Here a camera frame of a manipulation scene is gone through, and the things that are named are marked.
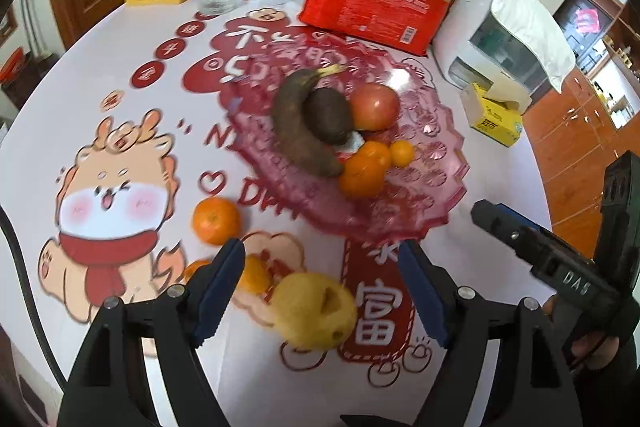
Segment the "person's right hand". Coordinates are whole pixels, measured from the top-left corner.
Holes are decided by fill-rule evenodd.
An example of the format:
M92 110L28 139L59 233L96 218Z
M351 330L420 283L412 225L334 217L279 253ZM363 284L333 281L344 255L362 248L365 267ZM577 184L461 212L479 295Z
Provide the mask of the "person's right hand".
M554 342L558 345L570 375L585 369L603 369L609 365L620 347L620 338L580 324L584 311L567 303L558 295L551 296L542 306L550 321Z

